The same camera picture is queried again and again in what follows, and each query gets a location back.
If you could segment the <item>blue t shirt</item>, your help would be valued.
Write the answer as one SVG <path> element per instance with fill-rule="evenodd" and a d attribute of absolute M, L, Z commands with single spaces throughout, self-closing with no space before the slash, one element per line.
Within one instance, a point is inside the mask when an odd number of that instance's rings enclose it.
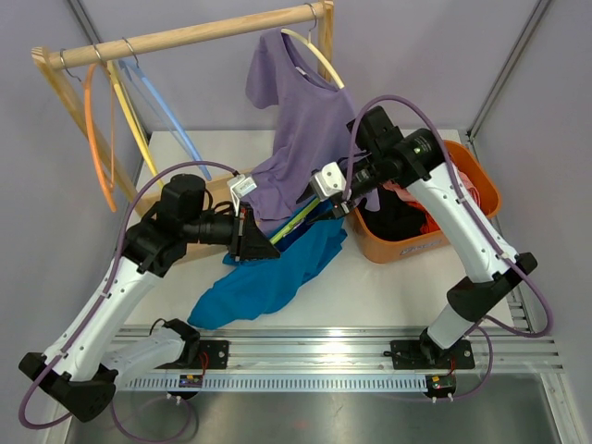
<path fill-rule="evenodd" d="M 278 259 L 245 262 L 216 281 L 198 299 L 188 323 L 215 330 L 237 320 L 254 320 L 285 307 L 299 288 L 316 278 L 341 252 L 343 221 L 325 220 L 298 228 L 280 242 Z"/>

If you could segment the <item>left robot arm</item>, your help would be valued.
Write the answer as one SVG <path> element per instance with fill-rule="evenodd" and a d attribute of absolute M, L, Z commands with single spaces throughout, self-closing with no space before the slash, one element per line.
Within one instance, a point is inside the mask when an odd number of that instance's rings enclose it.
<path fill-rule="evenodd" d="M 178 174 L 140 222 L 119 236 L 104 281 L 45 351 L 28 352 L 18 368 L 64 407 L 68 416 L 90 422 L 130 381 L 162 365 L 190 368 L 200 362 L 201 335 L 174 318 L 146 339 L 108 349 L 131 312 L 191 244 L 220 245 L 238 260 L 277 259 L 279 250 L 257 227 L 251 206 L 230 212 L 207 209 L 204 180 Z"/>

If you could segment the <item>cream clothes hanger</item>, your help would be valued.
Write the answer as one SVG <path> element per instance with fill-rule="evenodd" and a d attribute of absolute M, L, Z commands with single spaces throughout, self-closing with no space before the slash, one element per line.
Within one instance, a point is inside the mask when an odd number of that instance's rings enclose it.
<path fill-rule="evenodd" d="M 340 90 L 345 84 L 333 67 L 333 39 L 334 39 L 334 6 L 332 2 L 321 1 L 319 3 L 323 12 L 322 16 L 317 14 L 316 6 L 306 3 L 313 15 L 314 25 L 308 30 L 306 36 L 288 28 L 282 28 L 282 34 L 295 39 L 301 43 L 317 61 L 318 74 L 327 81 L 332 81 Z"/>

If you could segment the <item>lavender t shirt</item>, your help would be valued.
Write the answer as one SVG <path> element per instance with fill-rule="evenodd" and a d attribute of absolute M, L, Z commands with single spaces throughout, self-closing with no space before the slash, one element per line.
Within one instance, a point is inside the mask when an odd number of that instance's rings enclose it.
<path fill-rule="evenodd" d="M 272 232 L 302 207 L 313 172 L 348 154 L 355 111 L 348 91 L 321 77 L 279 29 L 260 36 L 245 93 L 256 108 L 277 109 L 272 155 L 252 170 L 256 189 L 244 198 Z"/>

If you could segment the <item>black t shirt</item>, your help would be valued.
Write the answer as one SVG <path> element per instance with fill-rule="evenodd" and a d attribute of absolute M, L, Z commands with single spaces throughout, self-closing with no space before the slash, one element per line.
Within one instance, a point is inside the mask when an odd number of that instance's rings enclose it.
<path fill-rule="evenodd" d="M 380 208 L 360 210 L 368 230 L 383 241 L 405 241 L 430 232 L 428 216 L 421 204 L 404 202 L 395 191 L 379 188 Z"/>

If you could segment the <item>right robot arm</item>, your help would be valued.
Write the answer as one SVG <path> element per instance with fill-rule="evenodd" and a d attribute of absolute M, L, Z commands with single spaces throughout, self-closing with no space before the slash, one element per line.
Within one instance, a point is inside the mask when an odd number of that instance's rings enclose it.
<path fill-rule="evenodd" d="M 465 335 L 537 267 L 493 228 L 470 193 L 441 138 L 430 129 L 403 136 L 384 108 L 375 106 L 348 125 L 364 157 L 350 166 L 331 162 L 315 171 L 300 200 L 328 201 L 321 220 L 347 215 L 357 199 L 392 180 L 435 219 L 461 259 L 465 277 L 447 293 L 437 319 L 407 344 L 393 344 L 394 368 L 462 368 Z"/>

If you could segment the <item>light blue clothes hanger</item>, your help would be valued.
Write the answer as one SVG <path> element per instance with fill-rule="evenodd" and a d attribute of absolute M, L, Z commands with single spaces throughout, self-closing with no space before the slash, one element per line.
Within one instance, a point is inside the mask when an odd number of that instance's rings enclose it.
<path fill-rule="evenodd" d="M 182 127 L 179 120 L 169 107 L 163 96 L 155 88 L 147 75 L 142 71 L 139 65 L 138 57 L 125 37 L 122 38 L 125 45 L 128 47 L 134 62 L 129 62 L 126 59 L 120 58 L 117 64 L 124 76 L 128 79 L 132 89 L 143 99 L 149 106 L 158 121 L 165 127 L 165 129 L 173 136 L 184 152 L 193 161 L 202 161 L 198 149 L 193 143 L 187 131 Z"/>

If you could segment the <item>orange t shirt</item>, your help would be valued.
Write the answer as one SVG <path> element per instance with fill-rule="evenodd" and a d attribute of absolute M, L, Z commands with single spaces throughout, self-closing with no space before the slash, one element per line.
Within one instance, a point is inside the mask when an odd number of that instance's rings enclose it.
<path fill-rule="evenodd" d="M 430 214 L 425 213 L 425 223 L 421 226 L 420 231 L 422 234 L 439 231 L 438 223 Z"/>

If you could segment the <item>green clothes hanger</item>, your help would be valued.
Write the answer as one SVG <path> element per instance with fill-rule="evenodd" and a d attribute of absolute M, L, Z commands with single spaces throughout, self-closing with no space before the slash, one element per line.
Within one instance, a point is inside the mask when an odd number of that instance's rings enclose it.
<path fill-rule="evenodd" d="M 281 229 L 279 229 L 269 240 L 272 244 L 276 244 L 287 235 L 289 235 L 295 228 L 297 228 L 308 215 L 315 210 L 320 204 L 318 198 L 314 198 L 308 203 L 299 213 L 292 217 Z"/>

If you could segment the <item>yellow clothes hanger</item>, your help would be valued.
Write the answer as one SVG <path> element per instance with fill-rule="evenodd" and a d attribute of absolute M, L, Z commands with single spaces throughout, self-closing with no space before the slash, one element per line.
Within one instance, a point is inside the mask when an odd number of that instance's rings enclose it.
<path fill-rule="evenodd" d="M 105 62 L 105 69 L 109 76 L 111 86 L 115 92 L 115 96 L 119 102 L 123 115 L 128 123 L 129 130 L 137 144 L 137 147 L 142 155 L 145 165 L 148 166 L 149 171 L 155 177 L 158 170 L 154 163 L 152 153 L 148 147 L 147 136 L 142 128 L 138 115 L 130 100 L 130 95 L 125 87 L 124 81 L 119 74 L 119 70 L 113 61 Z"/>

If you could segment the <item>orange clothes hanger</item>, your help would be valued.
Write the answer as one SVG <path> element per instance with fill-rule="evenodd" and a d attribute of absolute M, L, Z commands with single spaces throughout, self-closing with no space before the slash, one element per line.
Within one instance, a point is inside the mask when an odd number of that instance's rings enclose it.
<path fill-rule="evenodd" d="M 64 71 L 70 77 L 74 77 L 68 70 L 64 59 L 64 48 L 59 50 L 60 63 Z M 101 67 L 105 78 L 109 82 L 109 100 L 110 100 L 110 140 L 109 150 L 102 147 L 101 140 L 105 140 L 101 131 L 96 128 L 96 123 L 93 116 L 93 75 L 95 70 Z M 115 122 L 115 100 L 116 92 L 114 88 L 113 78 L 111 77 L 107 65 L 103 62 L 90 64 L 87 70 L 85 80 L 81 80 L 75 76 L 82 86 L 83 100 L 80 102 L 80 109 L 76 111 L 76 115 L 80 117 L 84 125 L 84 131 L 89 144 L 93 167 L 99 186 L 105 197 L 105 201 L 112 213 L 117 210 L 117 205 L 114 198 L 114 190 L 116 186 L 117 170 L 116 170 L 116 155 L 115 155 L 115 139 L 116 139 L 116 122 Z"/>

